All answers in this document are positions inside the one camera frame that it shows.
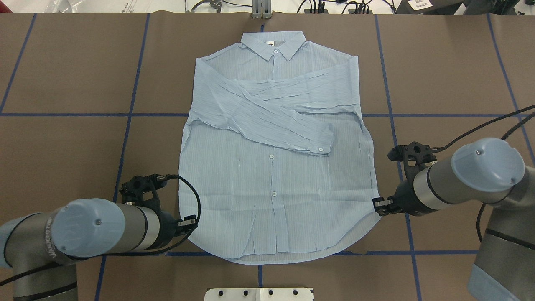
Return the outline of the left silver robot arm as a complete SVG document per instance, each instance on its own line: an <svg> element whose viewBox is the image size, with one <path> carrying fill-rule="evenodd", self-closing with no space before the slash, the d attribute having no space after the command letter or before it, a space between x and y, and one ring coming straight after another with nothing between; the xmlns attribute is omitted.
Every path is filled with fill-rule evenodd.
<svg viewBox="0 0 535 301"><path fill-rule="evenodd" d="M197 213L174 218L162 210L157 190L178 179L193 192ZM13 276L15 301L76 301L76 265L101 256L161 255L198 227L201 202L193 185L176 174L135 176L119 189L121 203L77 199L48 213L33 213L1 227L1 267Z"/></svg>

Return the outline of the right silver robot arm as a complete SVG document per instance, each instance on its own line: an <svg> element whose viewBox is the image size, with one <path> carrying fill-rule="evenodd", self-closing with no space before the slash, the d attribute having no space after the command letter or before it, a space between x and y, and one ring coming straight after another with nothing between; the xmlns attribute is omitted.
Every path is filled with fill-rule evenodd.
<svg viewBox="0 0 535 301"><path fill-rule="evenodd" d="M468 291L479 301L533 301L535 296L535 171L506 141L483 138L436 160L439 148L398 145L388 159L403 163L393 196L374 198L381 217L414 217L476 200L493 208L472 265Z"/></svg>

